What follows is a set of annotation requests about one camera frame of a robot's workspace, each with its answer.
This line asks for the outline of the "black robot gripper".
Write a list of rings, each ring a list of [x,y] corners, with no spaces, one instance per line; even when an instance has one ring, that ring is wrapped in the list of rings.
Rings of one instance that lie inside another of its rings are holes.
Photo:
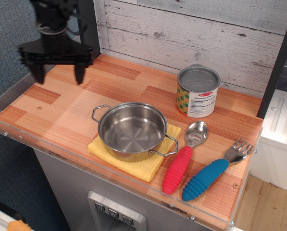
[[[20,61],[29,67],[32,76],[39,84],[44,84],[44,65],[75,65],[77,84],[83,82],[85,69],[93,62],[93,49],[78,43],[66,34],[61,36],[42,35],[41,38],[18,45]]]

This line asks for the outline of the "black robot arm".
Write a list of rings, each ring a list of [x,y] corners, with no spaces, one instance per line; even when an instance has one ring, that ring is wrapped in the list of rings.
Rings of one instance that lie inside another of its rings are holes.
[[[27,66],[35,80],[43,84],[44,65],[74,65],[75,78],[82,84],[85,69],[92,65],[92,47],[73,41],[68,35],[68,21],[71,16],[81,19],[75,13],[76,0],[33,0],[36,14],[36,29],[41,37],[17,47],[20,61]]]

